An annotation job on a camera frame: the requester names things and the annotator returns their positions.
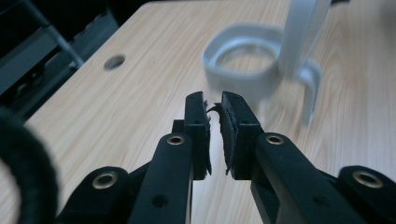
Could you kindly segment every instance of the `black plastic part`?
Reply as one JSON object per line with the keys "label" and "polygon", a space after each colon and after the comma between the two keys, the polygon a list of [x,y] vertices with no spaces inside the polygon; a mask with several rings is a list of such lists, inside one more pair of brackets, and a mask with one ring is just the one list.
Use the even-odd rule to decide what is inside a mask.
{"label": "black plastic part", "polygon": [[260,135],[256,156],[280,201],[276,223],[366,223],[286,136]]}
{"label": "black plastic part", "polygon": [[224,91],[221,104],[215,104],[212,110],[219,113],[226,173],[231,170],[236,180],[252,179],[257,164],[254,149],[262,126],[244,98],[235,93]]}
{"label": "black plastic part", "polygon": [[149,162],[132,171],[129,174],[129,191],[132,195],[130,206],[128,211],[134,209],[134,202],[136,201],[137,195],[140,188],[142,187],[143,180],[145,179],[146,173],[149,169]]}
{"label": "black plastic part", "polygon": [[192,165],[194,180],[203,180],[207,172],[212,174],[210,164],[210,118],[206,114],[207,102],[201,91],[186,97],[184,119],[175,119],[172,133],[185,133],[192,139]]}
{"label": "black plastic part", "polygon": [[327,181],[329,181],[329,183],[331,183],[335,187],[335,184],[337,183],[337,178],[335,178],[334,176],[329,175],[321,170],[318,170],[318,171],[323,175],[323,177],[325,177],[327,179]]}
{"label": "black plastic part", "polygon": [[340,171],[336,187],[369,223],[396,223],[396,184],[362,166]]}
{"label": "black plastic part", "polygon": [[192,142],[184,133],[164,136],[154,153],[128,223],[190,223]]}
{"label": "black plastic part", "polygon": [[[105,174],[112,174],[116,182],[111,187],[97,189],[95,178]],[[111,176],[102,178],[98,181],[104,184]],[[128,173],[118,167],[104,167],[91,172],[72,193],[57,223],[125,223],[132,199],[129,183]]]}
{"label": "black plastic part", "polygon": [[251,181],[251,194],[259,210],[263,223],[276,223],[277,211],[279,209],[279,199],[271,185],[263,185],[256,181]]}

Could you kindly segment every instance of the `screw hole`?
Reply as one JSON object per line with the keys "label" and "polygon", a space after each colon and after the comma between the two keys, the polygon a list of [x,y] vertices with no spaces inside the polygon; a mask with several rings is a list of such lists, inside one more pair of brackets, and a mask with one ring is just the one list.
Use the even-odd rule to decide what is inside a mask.
{"label": "screw hole", "polygon": [[120,67],[124,62],[125,62],[125,56],[116,55],[116,56],[111,57],[109,60],[106,61],[105,69],[107,71],[114,70],[114,69]]}
{"label": "screw hole", "polygon": [[268,135],[265,140],[272,145],[282,145],[285,142],[283,138],[276,135]]}
{"label": "screw hole", "polygon": [[381,189],[384,186],[381,179],[379,179],[376,175],[365,171],[355,171],[353,173],[353,178],[368,188]]}
{"label": "screw hole", "polygon": [[104,172],[92,181],[95,189],[108,189],[117,182],[118,176],[116,172]]}
{"label": "screw hole", "polygon": [[152,204],[158,208],[164,208],[168,203],[168,198],[162,194],[159,194],[152,199]]}
{"label": "screw hole", "polygon": [[168,144],[170,145],[181,145],[184,143],[184,138],[182,136],[171,136],[167,140]]}

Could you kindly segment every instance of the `wood grain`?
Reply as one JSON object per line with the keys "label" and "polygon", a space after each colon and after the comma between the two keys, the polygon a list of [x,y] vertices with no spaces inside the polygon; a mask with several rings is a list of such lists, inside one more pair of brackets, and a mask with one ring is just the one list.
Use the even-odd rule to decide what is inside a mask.
{"label": "wood grain", "polygon": [[[108,165],[132,171],[149,161],[173,119],[183,118],[188,94],[203,91],[210,104],[219,102],[201,63],[206,43],[235,22],[283,27],[288,5],[247,0],[141,7],[27,123],[58,169],[60,206],[90,171]],[[105,70],[120,54],[125,63]],[[252,106],[264,130],[288,136],[331,175],[360,164],[396,180],[396,2],[332,7],[311,58],[323,69],[312,124],[299,122],[304,87],[283,81]],[[214,171],[194,183],[192,223],[261,223],[249,183],[224,175],[219,118],[210,116]],[[1,177],[9,180],[7,169]],[[0,183],[3,223],[11,222],[18,200],[9,183]]]}

